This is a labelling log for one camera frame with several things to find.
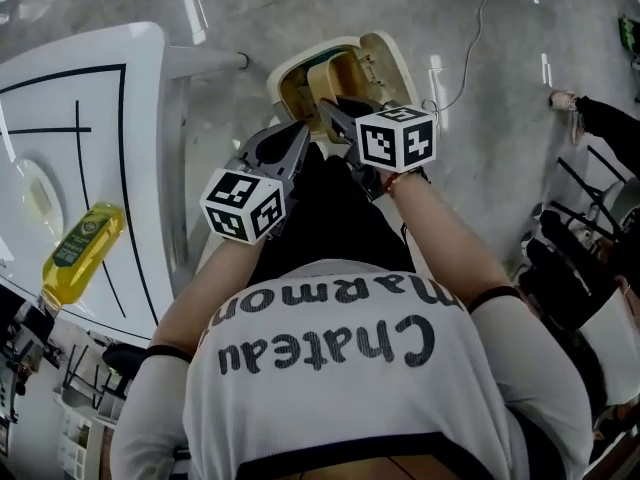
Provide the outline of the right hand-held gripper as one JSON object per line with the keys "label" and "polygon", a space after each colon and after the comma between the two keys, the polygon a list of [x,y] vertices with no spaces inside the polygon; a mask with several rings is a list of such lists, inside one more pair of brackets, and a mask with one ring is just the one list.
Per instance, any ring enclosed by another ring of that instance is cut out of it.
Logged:
{"label": "right hand-held gripper", "polygon": [[383,110],[369,98],[322,98],[318,112],[329,140],[353,145],[362,165],[403,174],[436,159],[437,115],[413,105]]}

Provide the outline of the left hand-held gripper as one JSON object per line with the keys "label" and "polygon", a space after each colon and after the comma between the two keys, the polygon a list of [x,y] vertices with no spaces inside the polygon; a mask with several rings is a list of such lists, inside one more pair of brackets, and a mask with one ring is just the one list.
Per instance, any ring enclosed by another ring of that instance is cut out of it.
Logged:
{"label": "left hand-held gripper", "polygon": [[211,231],[225,239],[255,245],[279,234],[302,172],[311,131],[296,120],[254,134],[223,168],[211,176],[200,206]]}

